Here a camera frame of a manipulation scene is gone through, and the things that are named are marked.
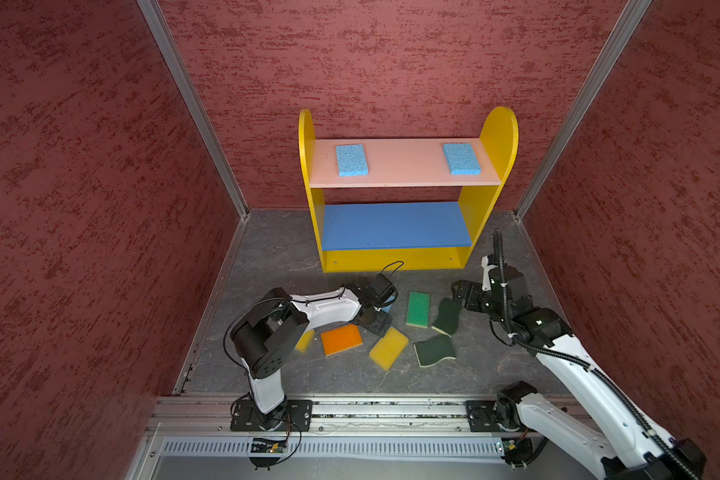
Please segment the orange sponge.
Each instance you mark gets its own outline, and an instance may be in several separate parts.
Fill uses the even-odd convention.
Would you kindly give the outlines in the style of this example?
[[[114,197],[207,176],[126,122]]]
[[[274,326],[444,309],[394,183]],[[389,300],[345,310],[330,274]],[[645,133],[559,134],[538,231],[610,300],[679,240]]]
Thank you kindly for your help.
[[[326,357],[333,356],[363,344],[362,335],[357,325],[347,324],[320,335]]]

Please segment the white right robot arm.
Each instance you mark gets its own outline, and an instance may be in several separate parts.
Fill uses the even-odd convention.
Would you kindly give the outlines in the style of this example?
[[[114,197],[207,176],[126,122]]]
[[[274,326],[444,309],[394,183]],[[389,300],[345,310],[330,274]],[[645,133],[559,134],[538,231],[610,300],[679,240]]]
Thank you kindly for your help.
[[[517,280],[493,279],[484,289],[460,280],[454,302],[485,314],[552,372],[594,421],[590,428],[554,406],[535,388],[518,382],[495,404],[507,430],[534,430],[576,459],[598,479],[699,479],[706,456],[690,439],[677,439],[640,409],[592,359],[567,323],[553,310],[534,306],[527,293],[512,296]]]

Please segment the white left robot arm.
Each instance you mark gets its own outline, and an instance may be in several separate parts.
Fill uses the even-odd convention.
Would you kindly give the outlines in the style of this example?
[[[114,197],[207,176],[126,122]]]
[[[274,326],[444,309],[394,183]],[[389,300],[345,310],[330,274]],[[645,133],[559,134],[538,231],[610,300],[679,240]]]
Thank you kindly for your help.
[[[368,285],[350,283],[311,295],[290,295],[274,288],[245,308],[227,327],[222,346],[244,369],[256,413],[276,423],[284,419],[287,396],[281,369],[305,333],[352,324],[383,336],[391,325],[385,309],[397,297],[397,288],[379,276]]]

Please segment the yellow wooden shelf unit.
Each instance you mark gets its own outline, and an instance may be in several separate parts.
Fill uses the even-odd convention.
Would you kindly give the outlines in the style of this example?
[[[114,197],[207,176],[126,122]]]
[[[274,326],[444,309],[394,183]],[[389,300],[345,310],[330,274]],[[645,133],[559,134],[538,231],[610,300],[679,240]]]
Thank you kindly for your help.
[[[453,175],[446,138],[361,139],[369,168],[342,177],[336,149],[345,139],[319,139],[311,113],[298,124],[300,165],[321,268],[325,273],[381,270],[401,261],[406,270],[461,269],[479,240],[514,166],[519,125],[508,107],[487,116],[480,135],[465,139],[478,175]],[[457,187],[455,201],[329,204],[325,190]]]

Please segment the dark green curved sponge upper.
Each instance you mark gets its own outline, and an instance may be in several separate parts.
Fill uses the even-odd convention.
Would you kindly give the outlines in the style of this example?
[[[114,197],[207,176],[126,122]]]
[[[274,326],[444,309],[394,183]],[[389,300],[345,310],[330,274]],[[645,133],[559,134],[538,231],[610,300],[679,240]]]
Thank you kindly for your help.
[[[444,298],[438,305],[438,313],[431,328],[439,334],[452,337],[458,330],[462,307],[450,298]]]

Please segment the dark green curved sponge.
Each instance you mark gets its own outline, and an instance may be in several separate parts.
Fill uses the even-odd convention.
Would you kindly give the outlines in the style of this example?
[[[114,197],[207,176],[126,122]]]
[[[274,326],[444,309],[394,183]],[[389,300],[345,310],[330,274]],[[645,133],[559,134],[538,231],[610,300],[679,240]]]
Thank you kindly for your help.
[[[429,368],[443,360],[454,360],[456,350],[452,340],[446,335],[436,335],[427,340],[416,342],[414,351],[421,368]]]
[[[431,328],[439,334],[452,337],[458,330],[462,307],[450,298],[444,298],[438,305],[438,313]]]

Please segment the green yellow scrub sponge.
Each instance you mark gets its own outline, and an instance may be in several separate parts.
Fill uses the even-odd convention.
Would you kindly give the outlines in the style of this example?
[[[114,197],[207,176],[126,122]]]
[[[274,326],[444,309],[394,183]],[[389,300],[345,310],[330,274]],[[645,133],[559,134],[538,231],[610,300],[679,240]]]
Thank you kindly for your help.
[[[428,293],[411,291],[408,295],[406,325],[416,328],[428,328],[429,312],[430,295]]]

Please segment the dark green curved sponge lower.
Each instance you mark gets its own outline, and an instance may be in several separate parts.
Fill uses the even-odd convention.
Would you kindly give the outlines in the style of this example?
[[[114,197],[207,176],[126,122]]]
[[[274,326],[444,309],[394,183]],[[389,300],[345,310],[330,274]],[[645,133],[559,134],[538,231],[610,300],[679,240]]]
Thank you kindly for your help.
[[[416,342],[414,351],[421,368],[429,368],[443,360],[454,360],[456,350],[452,340],[446,335],[436,335],[427,340]]]

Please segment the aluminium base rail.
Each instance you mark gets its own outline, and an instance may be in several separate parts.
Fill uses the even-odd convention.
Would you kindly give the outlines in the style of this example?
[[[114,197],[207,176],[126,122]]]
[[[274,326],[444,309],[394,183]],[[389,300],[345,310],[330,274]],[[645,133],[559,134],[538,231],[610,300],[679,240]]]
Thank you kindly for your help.
[[[289,400],[297,458],[485,463],[504,471],[514,433],[491,419],[493,394],[317,394]],[[266,432],[254,424],[252,402],[233,394],[182,394],[158,399],[126,474],[152,479],[161,458],[240,457]]]

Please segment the aluminium corner frame post right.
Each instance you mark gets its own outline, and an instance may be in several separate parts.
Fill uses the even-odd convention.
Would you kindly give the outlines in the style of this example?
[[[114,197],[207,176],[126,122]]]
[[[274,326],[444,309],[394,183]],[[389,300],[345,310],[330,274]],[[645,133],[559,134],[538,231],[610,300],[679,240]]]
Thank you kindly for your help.
[[[521,197],[514,218],[522,222],[580,123],[608,79],[629,40],[651,6],[651,0],[629,0],[620,13],[538,169]]]

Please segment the aluminium corner frame post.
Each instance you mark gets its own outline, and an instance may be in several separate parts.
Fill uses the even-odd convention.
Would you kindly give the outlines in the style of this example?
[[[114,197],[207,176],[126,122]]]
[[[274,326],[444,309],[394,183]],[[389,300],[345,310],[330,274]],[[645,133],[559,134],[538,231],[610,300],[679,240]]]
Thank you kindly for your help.
[[[522,222],[580,123],[608,79],[629,40],[651,6],[651,0],[629,0],[620,13],[538,169],[521,197],[514,218]]]
[[[250,209],[182,59],[175,39],[170,32],[159,2],[155,0],[138,0],[137,5],[184,100],[227,194],[235,206],[238,216],[243,222],[246,222],[249,218]]]

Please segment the aluminium corner frame post left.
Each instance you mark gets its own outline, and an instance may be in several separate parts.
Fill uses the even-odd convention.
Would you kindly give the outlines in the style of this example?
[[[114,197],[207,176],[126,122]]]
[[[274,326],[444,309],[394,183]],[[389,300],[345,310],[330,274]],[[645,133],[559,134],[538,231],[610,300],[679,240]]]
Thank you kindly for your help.
[[[170,32],[159,2],[155,0],[138,0],[137,5],[184,100],[227,194],[235,206],[238,216],[243,222],[246,222],[249,218],[250,209],[182,59],[175,39]]]

